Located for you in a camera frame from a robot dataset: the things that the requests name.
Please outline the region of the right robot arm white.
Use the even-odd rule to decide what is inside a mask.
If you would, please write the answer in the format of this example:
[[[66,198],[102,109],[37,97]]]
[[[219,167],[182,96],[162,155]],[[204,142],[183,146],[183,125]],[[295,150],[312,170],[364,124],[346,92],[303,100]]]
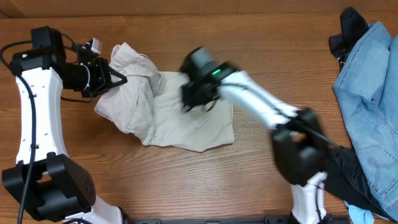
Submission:
[[[188,76],[182,86],[187,111],[225,100],[269,130],[274,162],[292,189],[294,205],[287,223],[325,223],[321,187],[328,150],[316,113],[279,100],[248,72],[217,62],[205,47],[191,51],[179,70]]]

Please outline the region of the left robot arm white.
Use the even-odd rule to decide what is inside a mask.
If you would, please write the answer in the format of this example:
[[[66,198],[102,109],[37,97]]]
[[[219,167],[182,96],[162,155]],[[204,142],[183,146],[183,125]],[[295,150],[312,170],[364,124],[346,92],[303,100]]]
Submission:
[[[126,83],[100,57],[101,42],[72,42],[67,61],[65,34],[45,26],[30,32],[30,50],[15,53],[7,68],[21,98],[21,141],[16,165],[2,172],[4,188],[19,202],[19,214],[64,223],[129,223],[126,212],[96,194],[90,173],[66,150],[60,104],[62,91],[79,91],[82,102]]]

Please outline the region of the beige shorts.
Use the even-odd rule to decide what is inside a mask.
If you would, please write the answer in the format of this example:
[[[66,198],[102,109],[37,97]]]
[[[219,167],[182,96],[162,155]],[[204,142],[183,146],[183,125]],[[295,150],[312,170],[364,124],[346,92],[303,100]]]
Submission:
[[[175,146],[196,152],[234,143],[233,106],[217,102],[210,111],[185,111],[181,87],[188,82],[179,72],[161,72],[129,44],[115,45],[111,68],[127,83],[106,92],[95,111],[123,133],[133,134],[145,146]]]

